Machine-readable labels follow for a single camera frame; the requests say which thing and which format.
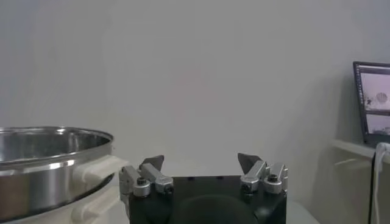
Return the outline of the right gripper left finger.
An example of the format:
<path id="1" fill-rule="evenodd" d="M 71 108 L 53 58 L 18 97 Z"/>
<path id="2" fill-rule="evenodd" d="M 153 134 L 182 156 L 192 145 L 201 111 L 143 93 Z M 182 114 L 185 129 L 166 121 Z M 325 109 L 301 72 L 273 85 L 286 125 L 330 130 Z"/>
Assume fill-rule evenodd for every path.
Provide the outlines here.
<path id="1" fill-rule="evenodd" d="M 133 166 L 122 167 L 119 171 L 121 195 L 132 194 L 143 198 L 149 196 L 153 189 L 159 194 L 170 194 L 174 180 L 161 173 L 164 160 L 164 155 L 158 155 L 144 159 L 137 169 Z"/>

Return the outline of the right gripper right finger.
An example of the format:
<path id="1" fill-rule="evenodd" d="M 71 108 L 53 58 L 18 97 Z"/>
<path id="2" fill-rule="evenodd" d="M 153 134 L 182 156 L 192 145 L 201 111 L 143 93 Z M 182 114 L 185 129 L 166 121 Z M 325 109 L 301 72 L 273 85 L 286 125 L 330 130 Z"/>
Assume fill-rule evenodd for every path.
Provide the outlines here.
<path id="1" fill-rule="evenodd" d="M 262 185 L 269 194 L 287 193 L 288 168 L 283 163 L 269 165 L 257 155 L 244 153 L 238 153 L 238 162 L 244 173 L 240 186 L 246 192 L 256 192 Z"/>

